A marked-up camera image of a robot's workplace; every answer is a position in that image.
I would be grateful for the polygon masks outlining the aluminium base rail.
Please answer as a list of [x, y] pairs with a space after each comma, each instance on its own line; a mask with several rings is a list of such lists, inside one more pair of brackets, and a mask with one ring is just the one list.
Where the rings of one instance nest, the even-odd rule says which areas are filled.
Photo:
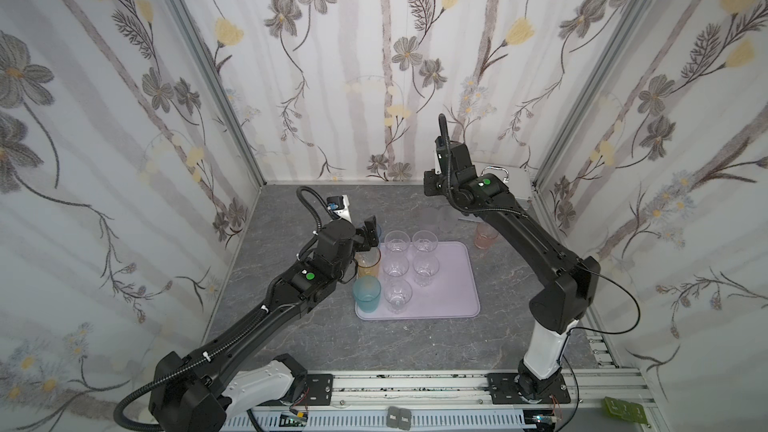
[[641, 373], [633, 368], [565, 369], [564, 383], [539, 403], [528, 403], [511, 391], [505, 404], [493, 402], [488, 370], [429, 371], [332, 371], [329, 385], [307, 392], [293, 404], [299, 411], [385, 410], [493, 410], [502, 408], [541, 409], [565, 418], [573, 411], [603, 407], [607, 397], [638, 404], [647, 415], [660, 411], [660, 404]]

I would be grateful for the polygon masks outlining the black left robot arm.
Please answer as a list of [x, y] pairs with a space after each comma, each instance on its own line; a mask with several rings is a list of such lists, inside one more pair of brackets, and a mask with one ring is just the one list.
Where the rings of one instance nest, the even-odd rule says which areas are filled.
[[332, 294], [357, 252], [379, 245], [376, 218], [360, 227], [333, 220], [308, 245], [270, 282], [261, 303], [233, 326], [184, 357], [175, 352], [163, 357], [153, 380], [117, 403], [115, 423], [130, 431], [219, 431], [235, 410], [227, 389], [243, 363]]

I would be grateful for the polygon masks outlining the clear tall tumbler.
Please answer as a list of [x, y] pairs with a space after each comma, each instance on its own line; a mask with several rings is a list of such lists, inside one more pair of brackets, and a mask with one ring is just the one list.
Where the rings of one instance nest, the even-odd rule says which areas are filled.
[[420, 287], [431, 285], [440, 270], [440, 262], [432, 252], [418, 251], [412, 265], [414, 280]]
[[429, 254], [433, 253], [437, 249], [439, 245], [439, 239], [432, 231], [420, 230], [412, 236], [411, 243], [418, 252]]

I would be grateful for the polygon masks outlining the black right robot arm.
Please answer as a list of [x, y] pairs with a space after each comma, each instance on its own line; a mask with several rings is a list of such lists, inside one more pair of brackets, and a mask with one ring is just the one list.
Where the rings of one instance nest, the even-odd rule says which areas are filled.
[[529, 301], [534, 329], [512, 380], [512, 394], [538, 403], [563, 385], [562, 359], [574, 330], [592, 306], [599, 263], [581, 258], [559, 243], [518, 204], [502, 179], [480, 175], [465, 144], [435, 140], [436, 167], [424, 173], [427, 196], [443, 196], [464, 215], [473, 215], [505, 239], [531, 268], [542, 289]]

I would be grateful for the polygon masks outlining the silver metal first-aid case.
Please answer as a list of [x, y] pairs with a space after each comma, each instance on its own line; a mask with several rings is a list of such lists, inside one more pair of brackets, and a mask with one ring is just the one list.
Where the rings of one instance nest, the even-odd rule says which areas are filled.
[[487, 164], [482, 174], [490, 173], [498, 177], [518, 201], [528, 201], [533, 197], [533, 187], [529, 173], [517, 167]]

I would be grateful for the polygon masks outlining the clear faceted glass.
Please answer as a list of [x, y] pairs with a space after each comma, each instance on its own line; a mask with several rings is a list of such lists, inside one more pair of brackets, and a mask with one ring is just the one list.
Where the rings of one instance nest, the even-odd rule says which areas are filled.
[[400, 230], [392, 230], [384, 237], [384, 246], [389, 253], [405, 254], [411, 244], [411, 237], [408, 233]]
[[382, 260], [382, 268], [389, 277], [405, 276], [410, 269], [406, 252], [387, 252]]
[[384, 298], [388, 309], [393, 314], [404, 312], [412, 297], [413, 289], [407, 280], [395, 278], [389, 280], [384, 285]]

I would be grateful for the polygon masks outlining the lilac plastic tray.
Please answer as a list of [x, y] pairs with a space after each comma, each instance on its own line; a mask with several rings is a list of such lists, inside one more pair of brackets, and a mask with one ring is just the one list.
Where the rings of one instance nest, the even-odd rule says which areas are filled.
[[381, 297], [376, 310], [370, 313], [363, 312], [356, 305], [356, 316], [363, 321], [463, 319], [478, 316], [481, 305], [467, 247], [461, 242], [442, 242], [437, 246], [436, 256], [440, 267], [429, 285], [418, 285], [413, 270], [406, 275], [413, 294], [402, 312], [392, 310], [385, 298]]

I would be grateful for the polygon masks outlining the yellow plastic tumbler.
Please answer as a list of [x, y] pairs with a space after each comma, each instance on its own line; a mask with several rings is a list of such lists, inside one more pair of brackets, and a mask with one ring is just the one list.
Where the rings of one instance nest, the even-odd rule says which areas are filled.
[[358, 277], [379, 277], [381, 251], [379, 248], [371, 248], [369, 251], [357, 252], [355, 255], [357, 262]]

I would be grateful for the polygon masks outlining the green circuit board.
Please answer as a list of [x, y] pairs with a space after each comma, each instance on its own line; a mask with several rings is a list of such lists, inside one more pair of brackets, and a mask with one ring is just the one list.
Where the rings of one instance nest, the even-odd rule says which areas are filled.
[[612, 419], [640, 425], [649, 424], [645, 409], [639, 403], [613, 397], [604, 397], [602, 409], [605, 415]]

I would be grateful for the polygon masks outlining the pink plastic cup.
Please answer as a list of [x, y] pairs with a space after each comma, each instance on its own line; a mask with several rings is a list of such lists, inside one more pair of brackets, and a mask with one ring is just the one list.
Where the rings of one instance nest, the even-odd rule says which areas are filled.
[[474, 245], [480, 250], [488, 250], [499, 237], [498, 231], [491, 225], [481, 222], [476, 227]]

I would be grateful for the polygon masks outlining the teal dotted plastic tumbler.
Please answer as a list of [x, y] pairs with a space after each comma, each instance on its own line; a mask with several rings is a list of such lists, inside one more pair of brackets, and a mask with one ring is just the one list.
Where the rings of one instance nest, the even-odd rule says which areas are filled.
[[353, 285], [353, 296], [362, 313], [373, 313], [379, 306], [381, 283], [374, 276], [358, 277]]

